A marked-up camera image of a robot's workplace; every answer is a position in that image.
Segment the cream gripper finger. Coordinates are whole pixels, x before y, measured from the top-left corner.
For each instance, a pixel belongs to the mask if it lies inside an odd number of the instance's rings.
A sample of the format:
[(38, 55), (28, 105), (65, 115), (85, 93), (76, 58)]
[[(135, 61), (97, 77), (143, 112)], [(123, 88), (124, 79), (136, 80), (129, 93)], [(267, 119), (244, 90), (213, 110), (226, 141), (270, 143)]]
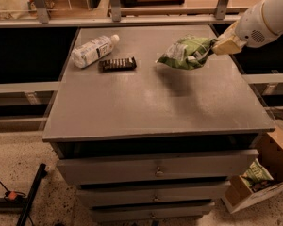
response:
[(239, 53), (242, 47), (243, 41), (236, 36), (219, 37), (212, 46), (212, 51), (216, 55), (232, 55)]

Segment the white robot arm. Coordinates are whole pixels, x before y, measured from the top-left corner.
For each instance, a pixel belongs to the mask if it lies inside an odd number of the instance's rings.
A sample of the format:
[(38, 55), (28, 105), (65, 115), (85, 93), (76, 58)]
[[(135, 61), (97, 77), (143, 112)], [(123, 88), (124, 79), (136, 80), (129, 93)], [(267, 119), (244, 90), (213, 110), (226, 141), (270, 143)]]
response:
[(212, 47), (216, 55), (240, 53), (244, 46), (260, 48), (283, 35), (283, 0), (262, 0), (246, 10)]

